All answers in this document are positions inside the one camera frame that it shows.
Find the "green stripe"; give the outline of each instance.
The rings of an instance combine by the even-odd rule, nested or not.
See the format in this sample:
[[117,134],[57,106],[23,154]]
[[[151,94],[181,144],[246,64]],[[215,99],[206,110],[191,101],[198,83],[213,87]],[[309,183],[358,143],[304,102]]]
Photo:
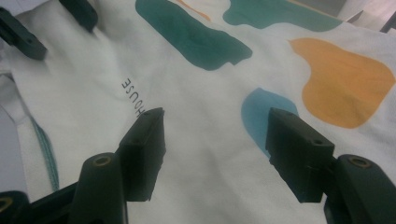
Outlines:
[[329,31],[342,23],[285,0],[231,0],[223,19],[231,25],[247,24],[257,29],[288,22],[314,32]]
[[41,152],[43,153],[44,161],[49,172],[49,181],[51,183],[52,190],[56,191],[59,189],[59,176],[56,160],[52,151],[52,145],[44,130],[38,126],[34,119],[32,119],[32,123],[35,127],[35,135],[37,136],[38,143],[40,144]]

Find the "colorful pattern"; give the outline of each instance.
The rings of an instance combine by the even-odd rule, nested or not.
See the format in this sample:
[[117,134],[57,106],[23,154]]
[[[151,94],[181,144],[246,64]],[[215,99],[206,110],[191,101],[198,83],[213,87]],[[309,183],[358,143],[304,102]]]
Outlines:
[[216,70],[249,58],[250,48],[225,32],[209,29],[181,7],[164,0],[137,0],[136,10],[190,63]]
[[332,125],[359,127],[379,108],[395,83],[390,70],[374,59],[313,38],[290,43],[311,66],[311,78],[303,91],[306,108]]
[[258,29],[288,22],[315,32],[328,31],[341,24],[337,19],[285,0],[231,0],[223,19],[231,25],[248,24]]
[[265,149],[265,142],[271,107],[298,114],[297,108],[292,101],[260,88],[253,91],[245,99],[241,109],[242,121],[248,134],[268,158],[270,154]]

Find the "wrinkled fabric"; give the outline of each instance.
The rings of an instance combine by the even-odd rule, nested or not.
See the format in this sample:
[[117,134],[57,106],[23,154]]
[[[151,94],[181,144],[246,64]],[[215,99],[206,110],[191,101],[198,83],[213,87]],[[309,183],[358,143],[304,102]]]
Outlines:
[[[284,105],[280,101],[288,102],[286,108],[292,112],[296,108],[302,119],[335,143],[334,156],[351,153],[366,157],[396,181],[394,88],[387,89],[374,113],[358,127],[329,123],[309,110],[310,98],[303,95],[312,78],[312,64],[317,61],[307,61],[290,43],[309,37],[335,45],[343,49],[339,50],[342,53],[375,60],[387,67],[393,79],[386,82],[392,87],[394,37],[341,22],[323,32],[286,22],[263,28],[234,25],[223,19],[230,3],[211,2],[172,4],[186,11],[188,20],[194,20],[189,24],[226,33],[251,49],[251,56],[210,69],[192,63],[175,46],[189,49],[203,45],[175,42],[199,38],[175,36],[168,42],[158,27],[136,11],[135,1],[96,1],[99,24],[91,34],[58,1],[20,17],[48,53],[40,62],[7,48],[7,57],[21,97],[53,146],[61,188],[78,180],[80,167],[90,156],[115,151],[141,113],[162,107],[167,153],[151,201],[128,203],[131,222],[326,223],[323,203],[299,204],[258,145],[258,135],[251,133],[267,127],[249,120],[250,115],[262,114],[260,120],[266,120],[269,107]],[[163,29],[173,28],[172,22],[179,21],[172,18],[168,22]],[[227,53],[230,51],[217,51],[211,57],[227,59]],[[318,55],[326,58],[326,51]],[[203,53],[193,56],[205,58]],[[339,63],[356,68],[349,61]],[[359,75],[359,67],[353,74]],[[354,78],[343,81],[353,83]],[[338,86],[333,80],[326,79],[325,83]],[[261,94],[251,98],[257,90],[262,90]],[[367,94],[370,98],[375,91]],[[353,104],[371,102],[354,91],[340,97]]]

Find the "orange blob print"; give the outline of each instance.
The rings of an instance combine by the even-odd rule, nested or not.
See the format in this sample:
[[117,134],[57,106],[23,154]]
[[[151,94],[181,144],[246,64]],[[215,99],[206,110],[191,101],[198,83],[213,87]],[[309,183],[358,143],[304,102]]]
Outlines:
[[204,17],[207,21],[210,21],[210,18],[206,15],[206,14],[204,14],[204,13],[202,13],[202,12],[199,12],[199,11],[197,11],[197,10],[195,10],[194,8],[192,8],[192,7],[190,7],[189,5],[187,5],[185,2],[183,2],[183,0],[177,0],[181,5],[183,5],[183,6],[185,6],[185,7],[187,7],[187,8],[189,8],[189,9],[191,9],[191,10],[193,10],[194,12],[196,12],[196,13],[198,13],[198,14],[200,14],[202,17]]
[[314,38],[290,41],[311,66],[303,90],[306,108],[330,124],[357,128],[379,108],[395,83],[381,62]]

